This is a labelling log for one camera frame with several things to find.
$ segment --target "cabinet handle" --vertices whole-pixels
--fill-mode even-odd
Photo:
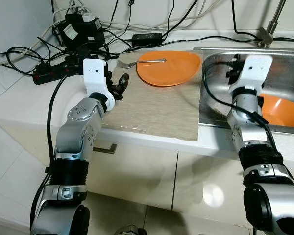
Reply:
[[[93,151],[95,152],[100,152],[100,153],[109,153],[109,154],[114,154],[117,150],[117,144],[113,143],[110,147],[110,149],[105,149],[105,148],[93,148]]]

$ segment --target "sink basin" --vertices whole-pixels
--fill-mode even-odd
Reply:
[[[262,93],[279,97],[294,103],[294,49],[273,48],[240,48],[240,47],[195,47],[203,52],[204,70],[209,64],[219,61],[230,61],[235,54],[245,59],[249,54],[266,54],[273,57],[273,63],[266,78]],[[219,99],[231,103],[228,93],[228,78],[225,77],[228,66],[217,65],[207,73],[207,84],[211,92]],[[226,115],[230,108],[215,102],[202,86],[199,101],[199,124],[229,128]],[[294,127],[285,125],[270,125],[274,132],[292,133]]]

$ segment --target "metal fork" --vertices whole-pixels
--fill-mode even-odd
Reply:
[[[133,67],[137,63],[149,63],[149,62],[166,62],[166,59],[163,58],[163,59],[157,59],[157,60],[141,60],[141,61],[136,61],[136,62],[128,63],[128,64],[118,60],[118,66],[121,67],[121,68],[128,69],[128,68]]]

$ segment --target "white countertop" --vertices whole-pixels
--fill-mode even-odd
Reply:
[[[168,41],[185,38],[198,38],[211,35],[211,32],[180,31],[168,37]],[[252,43],[236,43],[220,39],[209,39],[200,42],[183,42],[152,50],[192,50],[194,47],[255,47]],[[272,48],[294,48],[294,43],[274,42]],[[114,43],[111,52],[126,49],[122,43]],[[109,70],[113,71],[116,60],[108,62]],[[58,81],[36,86],[31,77],[22,77],[16,84],[0,97],[0,125],[4,123],[22,126],[45,126],[48,105],[52,92]],[[62,85],[54,102],[51,126],[57,130],[66,120],[67,112],[86,96],[82,76],[69,77]],[[294,135],[274,133],[274,139],[281,151],[286,164],[294,167]],[[182,141],[173,138],[150,136],[126,131],[102,129],[99,139],[107,141],[127,142],[146,146],[174,149],[198,153],[201,155],[237,158],[230,138],[230,130],[210,126],[199,126],[198,141]]]

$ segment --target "beige mat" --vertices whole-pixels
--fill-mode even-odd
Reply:
[[[120,60],[137,61],[144,53],[146,51],[122,54]],[[200,52],[192,53],[202,58]],[[136,66],[116,67],[112,77],[114,84],[124,73],[129,74],[128,87],[123,100],[106,114],[104,128],[197,141],[201,69],[189,82],[173,87],[148,85],[139,78]]]

